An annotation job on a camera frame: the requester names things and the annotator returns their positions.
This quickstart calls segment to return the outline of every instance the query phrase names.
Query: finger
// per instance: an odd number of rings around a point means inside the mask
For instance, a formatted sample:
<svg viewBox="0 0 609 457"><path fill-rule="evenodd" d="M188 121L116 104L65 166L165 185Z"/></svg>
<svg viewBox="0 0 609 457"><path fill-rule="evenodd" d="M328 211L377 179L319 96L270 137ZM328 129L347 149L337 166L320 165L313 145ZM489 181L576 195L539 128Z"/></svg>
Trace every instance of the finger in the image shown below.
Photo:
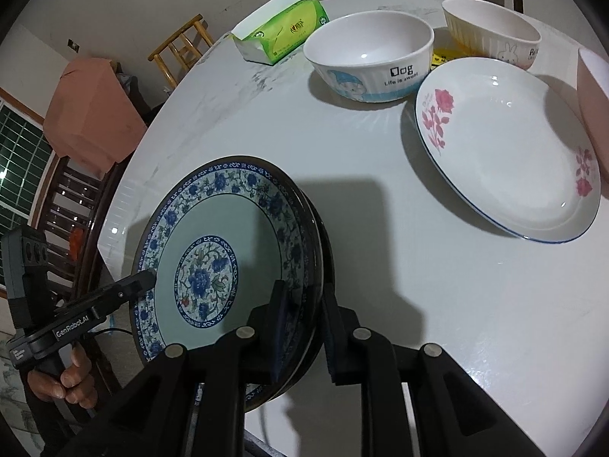
<svg viewBox="0 0 609 457"><path fill-rule="evenodd" d="M53 398L64 398L66 390L57 380L40 371L32 370L27 374L27 384L40 400L50 402Z"/></svg>
<svg viewBox="0 0 609 457"><path fill-rule="evenodd" d="M80 403L85 400L89 394L95 390L94 388L95 381L91 375L88 375L84 378L80 383L78 383L74 388L68 390L68 394L66 395L66 402L71 404Z"/></svg>
<svg viewBox="0 0 609 457"><path fill-rule="evenodd" d="M95 404L97 404L97 390L93 389L93 391L91 393L89 393L89 395L87 395L87 397L80 402L80 406L83 409L93 409L93 407L95 407Z"/></svg>
<svg viewBox="0 0 609 457"><path fill-rule="evenodd" d="M62 383L66 388L71 388L81 383L91 371L91 360L86 356L80 344L72 349L72 366L62 373Z"/></svg>

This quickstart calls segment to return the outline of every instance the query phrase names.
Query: round white table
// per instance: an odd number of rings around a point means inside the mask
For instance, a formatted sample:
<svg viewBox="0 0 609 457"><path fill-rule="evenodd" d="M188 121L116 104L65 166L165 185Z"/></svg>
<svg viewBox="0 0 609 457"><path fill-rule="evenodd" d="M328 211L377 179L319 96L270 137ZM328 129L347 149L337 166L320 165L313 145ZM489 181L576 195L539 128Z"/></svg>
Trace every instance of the round white table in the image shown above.
<svg viewBox="0 0 609 457"><path fill-rule="evenodd" d="M442 0L328 0L331 19L397 9L445 27ZM577 42L543 36L529 70L579 115ZM273 67L224 36L150 126L108 212L99 250L130 273L161 199L216 158L253 155L287 172L330 234L339 304L393 343L433 341L549 457L578 448L609 398L609 204L574 242L508 236L443 181L412 121L414 98L381 105L336 96L299 48ZM248 413L247 429L289 457L359 455L358 387L334 387L323 353L288 393Z"/></svg>

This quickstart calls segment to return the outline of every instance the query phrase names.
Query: plate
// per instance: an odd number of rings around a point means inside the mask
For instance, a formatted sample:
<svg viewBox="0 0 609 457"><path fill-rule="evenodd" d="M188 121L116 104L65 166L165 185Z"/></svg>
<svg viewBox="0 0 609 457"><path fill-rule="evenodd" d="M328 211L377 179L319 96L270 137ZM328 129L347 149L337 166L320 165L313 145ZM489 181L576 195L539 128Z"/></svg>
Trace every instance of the plate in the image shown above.
<svg viewBox="0 0 609 457"><path fill-rule="evenodd" d="M332 254L332 246L330 244L330 237L328 236L328 232L322 221L322 218L319 216L318 211L315 206L311 202L311 200L307 197L307 201L309 202L309 206L313 211L313 215L315 215L315 220L317 222L317 228L319 230L319 236L322 241L322 251L324 254L324 290L326 287L331 286L335 287L335 274L334 274L334 256ZM311 344L306 351L306 354L303 356L302 363L298 367L298 369L293 374L292 378L289 382L275 395L280 396L287 392L291 387L296 385L300 379L305 375L305 373L309 370L309 368L313 365L313 362L317 358L319 351L324 344L324 336L322 334L323 324L321 322L322 319L322 311L320 310L317 315L317 322L314 324L313 334L311 337Z"/></svg>
<svg viewBox="0 0 609 457"><path fill-rule="evenodd" d="M447 182L507 232L560 243L594 221L595 152L573 111L537 77L488 58L445 63L421 85L416 123Z"/></svg>
<svg viewBox="0 0 609 457"><path fill-rule="evenodd" d="M161 202L136 256L134 272L156 270L155 288L131 307L142 360L172 343L215 343L267 304L282 279L292 296L281 374L273 386L248 386L246 409L290 380L311 342L324 270L315 217L286 174L252 157L197 169Z"/></svg>

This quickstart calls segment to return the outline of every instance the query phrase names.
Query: blue floral pattern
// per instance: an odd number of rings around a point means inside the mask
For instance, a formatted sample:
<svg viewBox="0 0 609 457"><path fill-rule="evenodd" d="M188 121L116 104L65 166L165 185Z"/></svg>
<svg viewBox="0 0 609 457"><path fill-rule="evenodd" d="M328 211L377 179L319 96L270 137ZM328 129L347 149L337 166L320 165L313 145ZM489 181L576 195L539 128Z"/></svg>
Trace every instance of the blue floral pattern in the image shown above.
<svg viewBox="0 0 609 457"><path fill-rule="evenodd" d="M209 328L233 305L237 282L237 259L228 242L216 235L201 237L188 247L175 272L178 311L190 325Z"/></svg>
<svg viewBox="0 0 609 457"><path fill-rule="evenodd" d="M291 195L265 169L249 163L221 163L206 168L185 180L173 194L168 196L164 205L158 211L150 231L145 236L139 256L138 270L149 268L156 270L165 243L181 218L196 204L222 193L232 193L237 197L246 197L257 204L269 218L275 230L282 260L281 279L285 280L288 289L293 291L292 297L294 300L284 332L283 360L285 361L290 356L294 344L298 342L302 333L300 320L307 301L306 287L309 285L307 273L309 258L304 236L305 230L293 210L294 202L291 200ZM220 305L224 304L223 311L231 300L229 291L232 290L233 285L236 291L237 265L236 262L231 260L231 253L228 252L227 248L223 247L223 249L224 253L216 247L218 256L209 257L205 263L202 261L201 266L197 267L196 260L199 258L195 255L195 248L193 247L182 258L188 262L184 276L181 277L180 275L182 267L177 271L176 280L181 281L176 289L179 289L179 291L175 293L177 305L180 309L178 296L182 298L180 294L184 294L185 297L187 290L188 297L196 297L196 310L189 304L186 313L195 322L205 323L205 320L201 318L205 317L206 320L212 318L211 320L213 320L218 316L220 316L218 318L218 321L220 321L223 317L218 312ZM191 272L190 266L193 262L196 265ZM221 277L227 275L227 270L230 270L230 279L222 281ZM215 304L215 298L210 295L214 280L216 280L218 289L215 293L220 292L223 297L228 294L228 299L218 299L217 305ZM226 284L224 289L220 290L217 285L218 280L220 280L220 283ZM185 313L185 310L180 310L180 312L181 314ZM156 320L154 290L148 291L143 298L136 302L133 316L139 346L144 357L150 361L159 352L162 352L166 345ZM256 388L256 386L248 386L246 400L253 398L259 391L260 388Z"/></svg>

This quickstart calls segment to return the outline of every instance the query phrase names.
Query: cable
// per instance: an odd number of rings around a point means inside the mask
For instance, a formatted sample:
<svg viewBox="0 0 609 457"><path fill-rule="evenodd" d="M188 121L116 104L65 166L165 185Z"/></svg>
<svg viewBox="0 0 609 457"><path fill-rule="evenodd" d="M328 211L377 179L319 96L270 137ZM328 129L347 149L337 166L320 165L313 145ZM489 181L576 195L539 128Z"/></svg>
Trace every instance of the cable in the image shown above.
<svg viewBox="0 0 609 457"><path fill-rule="evenodd" d="M122 328L105 328L105 329L101 329L99 331L95 331L91 334L91 337L96 337L98 335L101 335L102 333L107 333L109 331L122 331L123 333L129 333L130 335L133 335L133 333L131 333L128 329L122 329Z"/></svg>

